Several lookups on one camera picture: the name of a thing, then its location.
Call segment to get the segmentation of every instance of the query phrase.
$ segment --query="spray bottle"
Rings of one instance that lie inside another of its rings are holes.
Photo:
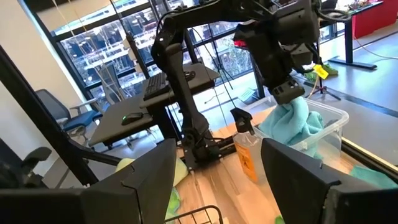
[[[232,109],[231,113],[237,130],[233,140],[242,170],[254,183],[263,184],[267,178],[261,160],[262,137],[253,130],[250,113],[239,108]]]

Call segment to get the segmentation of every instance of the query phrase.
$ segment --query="bottle label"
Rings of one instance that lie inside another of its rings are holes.
[[[236,152],[238,153],[239,160],[241,161],[243,172],[254,182],[258,181],[256,170],[254,169],[253,159],[250,154],[250,150],[246,147],[241,146],[238,143],[234,143]]]

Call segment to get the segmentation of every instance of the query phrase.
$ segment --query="wall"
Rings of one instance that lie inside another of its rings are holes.
[[[48,89],[67,107],[84,100],[65,66],[59,63],[59,57],[53,54],[49,41],[43,40],[43,33],[38,31],[17,0],[0,1],[0,30],[0,45],[34,90]],[[50,147],[15,99],[0,84],[0,138],[21,158],[39,146]],[[53,151],[51,158],[41,163],[35,171],[45,174],[57,158],[57,153]]]
[[[52,149],[50,143],[1,82],[0,96],[0,138],[21,159],[40,146]],[[46,161],[36,166],[34,172],[44,175],[58,157],[53,150]]]
[[[44,42],[16,0],[1,1],[0,30],[0,44],[34,90],[48,89],[67,107],[82,102],[83,95],[49,41]]]
[[[109,0],[76,0],[61,4],[58,8],[65,16],[65,19],[68,22],[72,22],[79,19],[79,17],[83,17],[109,5]],[[38,15],[48,30],[54,30],[66,24],[64,18],[62,18],[55,7],[39,12]]]

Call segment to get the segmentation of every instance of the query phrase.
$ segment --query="clear plastic container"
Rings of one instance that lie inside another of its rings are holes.
[[[314,134],[290,147],[298,151],[306,151],[309,146],[316,145],[317,157],[321,159],[324,164],[334,167],[335,169],[341,167],[341,132],[343,126],[349,120],[348,113],[313,100],[305,99],[305,101],[308,103],[310,111],[317,111],[322,115],[325,128],[318,134]],[[259,124],[266,119],[276,105],[275,99],[269,96],[243,109],[251,113],[254,122]],[[260,138],[269,138],[269,136],[258,129],[258,126],[254,127],[254,131]]]

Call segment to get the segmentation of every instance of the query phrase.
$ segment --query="desk leg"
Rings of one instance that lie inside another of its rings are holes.
[[[338,63],[342,65],[348,65],[356,68],[363,68],[367,70],[375,70],[377,65],[354,62],[353,53],[353,21],[345,23],[344,26],[344,38],[345,38],[345,50],[346,50],[346,60],[339,59],[338,56],[329,60],[329,62]]]
[[[262,76],[260,74],[260,71],[258,69],[258,66],[256,62],[254,61],[253,57],[250,55],[251,59],[251,64],[253,66],[253,72],[254,72],[254,78],[256,79],[256,84],[257,84],[257,91],[259,93],[259,98],[263,99],[266,97],[266,94],[264,93],[264,86],[262,85]]]
[[[169,115],[167,114],[167,111],[164,107],[155,107],[155,108],[147,108],[149,114],[152,115],[154,118],[156,124],[158,125],[160,132],[163,134],[164,139],[168,138],[174,138],[177,141],[180,139],[178,137],[178,134],[174,130],[173,124],[171,119],[169,118]]]

